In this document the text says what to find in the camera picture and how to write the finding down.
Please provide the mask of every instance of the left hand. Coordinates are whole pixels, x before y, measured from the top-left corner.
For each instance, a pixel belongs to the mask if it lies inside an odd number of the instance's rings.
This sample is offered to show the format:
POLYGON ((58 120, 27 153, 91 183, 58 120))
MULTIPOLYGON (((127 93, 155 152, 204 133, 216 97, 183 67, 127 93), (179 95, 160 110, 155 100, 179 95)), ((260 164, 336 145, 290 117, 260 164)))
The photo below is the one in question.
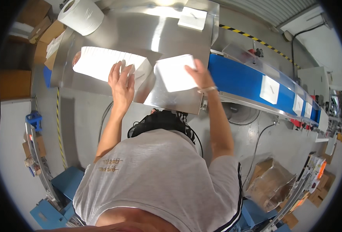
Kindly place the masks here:
POLYGON ((132 65, 125 67, 124 70, 119 73, 121 65, 121 61, 113 65, 109 73, 108 84, 112 87, 113 110, 123 117, 134 99, 135 75, 132 74, 126 84, 127 76, 132 65))

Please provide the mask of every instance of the black cable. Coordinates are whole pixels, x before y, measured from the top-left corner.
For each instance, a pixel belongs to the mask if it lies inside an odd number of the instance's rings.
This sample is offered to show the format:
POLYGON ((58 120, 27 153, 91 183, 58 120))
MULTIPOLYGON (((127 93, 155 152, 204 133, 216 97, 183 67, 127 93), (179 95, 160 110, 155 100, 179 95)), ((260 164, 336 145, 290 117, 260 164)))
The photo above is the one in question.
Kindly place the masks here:
POLYGON ((197 139, 198 139, 198 142, 199 142, 199 145, 201 146, 201 153, 202 153, 202 158, 203 158, 203 148, 202 148, 202 143, 201 143, 201 141, 199 140, 199 137, 198 137, 198 135, 196 134, 196 132, 191 128, 191 127, 189 127, 191 130, 192 130, 192 132, 196 135, 196 137, 197 137, 197 139))
POLYGON ((105 111, 104 111, 104 113, 103 113, 102 120, 101 120, 101 123, 100 123, 100 129, 99 129, 98 144, 99 144, 99 142, 100 142, 101 130, 102 130, 102 128, 103 128, 103 123, 104 123, 105 117, 106 117, 106 115, 108 114, 109 110, 112 108, 112 106, 113 106, 113 101, 108 105, 108 107, 105 109, 105 111))
POLYGON ((291 52, 292 52, 292 78, 293 78, 293 80, 295 80, 295 76, 294 76, 294 39, 295 39, 296 36, 298 36, 299 34, 302 34, 302 33, 304 33, 304 32, 309 32, 309 31, 314 30, 314 29, 316 29, 316 28, 318 28, 318 27, 321 27, 321 26, 323 26, 323 25, 325 25, 325 24, 326 24, 326 22, 323 22, 322 24, 320 24, 320 25, 318 25, 318 26, 316 26, 316 27, 310 28, 310 29, 308 29, 308 30, 300 31, 299 33, 297 33, 297 34, 295 34, 295 35, 293 36, 292 41, 291 41, 291 52))
POLYGON ((246 177, 246 179, 244 180, 242 187, 244 186, 244 184, 246 183, 246 181, 247 181, 247 179, 248 179, 248 176, 250 175, 250 172, 251 172, 251 169, 252 169, 252 165, 253 165, 253 160, 255 159, 255 156, 256 156, 257 145, 259 144, 259 139, 260 139, 262 133, 263 133, 267 128, 272 127, 272 126, 274 126, 274 125, 276 125, 276 124, 277 124, 277 123, 273 123, 273 124, 271 124, 271 125, 265 127, 265 128, 262 130, 262 132, 259 134, 259 136, 257 137, 256 146, 255 146, 255 151, 253 152, 253 158, 252 158, 252 162, 251 162, 251 167, 250 167, 250 169, 248 170, 247 177, 246 177))

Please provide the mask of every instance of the worker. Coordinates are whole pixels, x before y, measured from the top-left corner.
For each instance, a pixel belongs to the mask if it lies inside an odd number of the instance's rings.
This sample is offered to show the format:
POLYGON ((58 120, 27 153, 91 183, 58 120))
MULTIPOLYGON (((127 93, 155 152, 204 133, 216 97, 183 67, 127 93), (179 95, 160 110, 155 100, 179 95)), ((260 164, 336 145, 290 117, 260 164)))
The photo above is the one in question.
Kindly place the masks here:
POLYGON ((114 64, 109 74, 113 108, 94 163, 73 198, 76 214, 97 226, 90 231, 229 231, 242 206, 240 164, 209 71, 198 59, 196 70, 185 67, 208 97, 212 161, 207 168, 185 114, 154 109, 121 141, 135 82, 134 75, 128 78, 131 66, 120 73, 121 65, 114 64))

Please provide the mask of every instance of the metal rail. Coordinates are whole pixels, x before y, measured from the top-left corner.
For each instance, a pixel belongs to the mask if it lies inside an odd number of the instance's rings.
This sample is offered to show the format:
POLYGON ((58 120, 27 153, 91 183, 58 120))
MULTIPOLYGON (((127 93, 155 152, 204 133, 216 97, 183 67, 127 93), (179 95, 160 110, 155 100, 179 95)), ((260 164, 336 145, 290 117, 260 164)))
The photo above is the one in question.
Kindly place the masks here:
POLYGON ((26 132, 27 132, 27 142, 29 151, 32 155, 32 158, 36 164, 40 166, 41 174, 38 176, 40 177, 40 180, 42 182, 42 185, 44 186, 45 190, 50 193, 54 198, 56 203, 58 204, 59 208, 57 210, 62 209, 62 203, 60 202, 59 198, 57 197, 53 186, 50 183, 50 179, 48 177, 48 173, 46 172, 45 165, 40 157, 40 150, 38 147, 38 143, 35 142, 36 140, 36 131, 34 127, 26 122, 26 132))

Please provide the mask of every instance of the warning tape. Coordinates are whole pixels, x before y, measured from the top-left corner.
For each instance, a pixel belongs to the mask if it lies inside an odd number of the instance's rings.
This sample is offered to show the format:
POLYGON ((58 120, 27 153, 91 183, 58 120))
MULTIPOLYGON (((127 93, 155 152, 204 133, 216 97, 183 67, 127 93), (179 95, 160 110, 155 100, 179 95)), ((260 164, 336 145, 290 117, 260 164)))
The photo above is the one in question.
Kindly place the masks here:
MULTIPOLYGON (((265 43, 265 42, 262 41, 262 40, 257 39, 256 37, 254 37, 254 36, 252 36, 252 35, 249 35, 249 34, 247 34, 247 33, 244 33, 244 32, 242 32, 242 31, 240 31, 240 30, 237 30, 237 29, 234 29, 234 28, 232 28, 232 27, 228 27, 228 26, 225 26, 225 25, 222 25, 222 24, 220 24, 219 27, 224 28, 224 29, 227 29, 227 30, 231 30, 231 31, 236 32, 236 33, 238 33, 238 34, 244 35, 245 37, 251 38, 251 39, 253 39, 253 40, 259 42, 260 44, 267 46, 267 47, 270 48, 271 50, 275 51, 276 53, 278 53, 278 54, 280 54, 281 56, 283 56, 284 58, 286 58, 289 62, 293 63, 293 61, 292 61, 288 56, 286 56, 285 54, 281 53, 281 52, 278 51, 277 49, 273 48, 273 46, 271 46, 271 45, 265 43)), ((300 66, 298 66, 296 63, 294 63, 294 65, 295 65, 296 67, 298 67, 298 69, 301 69, 300 66)))
POLYGON ((66 170, 67 167, 65 165, 63 149, 62 149, 62 141, 60 139, 60 130, 59 130, 59 87, 57 88, 57 95, 56 95, 56 122, 57 122, 57 136, 59 138, 60 154, 62 155, 64 170, 66 170))

